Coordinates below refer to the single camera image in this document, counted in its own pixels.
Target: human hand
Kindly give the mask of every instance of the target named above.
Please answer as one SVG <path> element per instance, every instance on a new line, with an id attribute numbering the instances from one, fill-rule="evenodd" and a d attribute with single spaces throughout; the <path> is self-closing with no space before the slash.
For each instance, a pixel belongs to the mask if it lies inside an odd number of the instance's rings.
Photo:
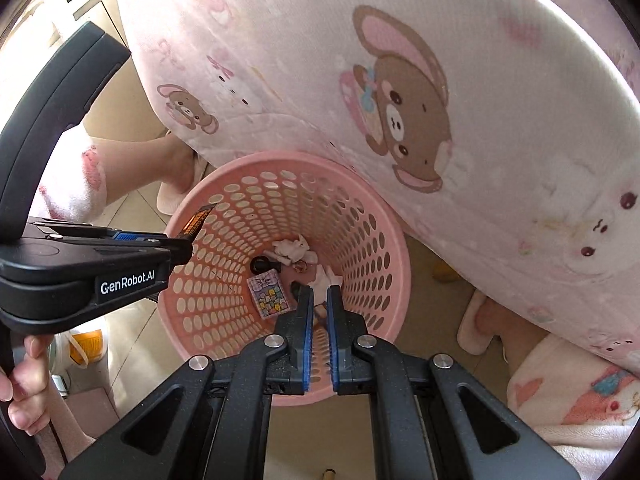
<path id="1" fill-rule="evenodd" d="M 46 350 L 51 341 L 53 336 L 27 336 L 23 361 L 14 368 L 10 377 L 0 370 L 0 400 L 14 400 L 9 405 L 9 418 L 16 428 L 31 436 L 49 423 L 49 360 Z"/>

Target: silver bolt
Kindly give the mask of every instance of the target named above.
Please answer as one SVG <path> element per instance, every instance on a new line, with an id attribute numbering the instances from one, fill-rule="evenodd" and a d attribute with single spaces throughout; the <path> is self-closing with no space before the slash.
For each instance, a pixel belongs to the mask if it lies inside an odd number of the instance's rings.
<path id="1" fill-rule="evenodd" d="M 209 366 L 209 360 L 204 355 L 195 355 L 189 359 L 191 370 L 204 370 L 207 366 Z"/>
<path id="2" fill-rule="evenodd" d="M 271 334 L 264 338 L 264 344 L 269 348 L 279 348 L 284 345 L 284 338 L 279 334 Z"/>
<path id="3" fill-rule="evenodd" d="M 433 364 L 438 368 L 451 368 L 453 366 L 453 357 L 447 354 L 434 355 Z"/>
<path id="4" fill-rule="evenodd" d="M 363 348 L 373 348 L 377 342 L 378 340 L 371 334 L 361 335 L 358 338 L 358 345 L 362 346 Z"/>

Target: white cartoon rabbit face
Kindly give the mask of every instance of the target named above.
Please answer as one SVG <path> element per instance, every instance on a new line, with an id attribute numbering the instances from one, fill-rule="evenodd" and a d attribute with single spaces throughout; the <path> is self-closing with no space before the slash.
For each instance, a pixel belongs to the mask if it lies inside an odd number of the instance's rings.
<path id="1" fill-rule="evenodd" d="M 241 114 L 258 114 L 264 110 L 260 98 L 233 70 L 211 56 L 207 56 L 207 60 L 207 70 L 212 81 L 220 86 L 218 97 L 223 104 Z"/>
<path id="2" fill-rule="evenodd" d="M 640 261 L 640 179 L 601 193 L 575 227 L 564 252 L 571 270 L 610 276 Z"/>

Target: pink laundry basket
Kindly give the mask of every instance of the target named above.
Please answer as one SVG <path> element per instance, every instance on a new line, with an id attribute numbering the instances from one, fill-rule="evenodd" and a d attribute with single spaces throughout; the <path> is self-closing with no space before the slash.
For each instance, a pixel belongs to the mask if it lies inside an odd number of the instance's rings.
<path id="1" fill-rule="evenodd" d="M 177 235 L 206 203 L 218 203 L 198 234 L 191 261 L 176 267 L 159 298 L 159 312 L 175 348 L 222 359 L 273 332 L 258 315 L 246 279 L 249 262 L 271 242 L 302 234 L 320 263 L 343 275 L 348 310 L 364 316 L 372 334 L 393 341 L 411 289 L 408 251 L 390 207 L 359 176 L 334 162 L 293 152 L 244 156 L 214 171 L 184 200 L 167 227 Z M 306 283 L 310 269 L 296 275 Z M 289 298 L 291 304 L 296 302 Z M 311 388 L 304 396 L 274 396 L 275 406 L 310 404 L 333 394 L 326 330 L 314 329 Z"/>

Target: black handle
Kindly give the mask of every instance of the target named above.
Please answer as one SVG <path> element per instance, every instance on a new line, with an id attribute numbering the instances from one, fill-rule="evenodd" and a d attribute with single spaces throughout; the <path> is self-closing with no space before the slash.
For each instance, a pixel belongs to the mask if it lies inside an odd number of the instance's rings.
<path id="1" fill-rule="evenodd" d="M 130 52 L 91 22 L 51 57 L 0 133 L 0 242 L 19 240 L 60 135 L 78 125 Z"/>

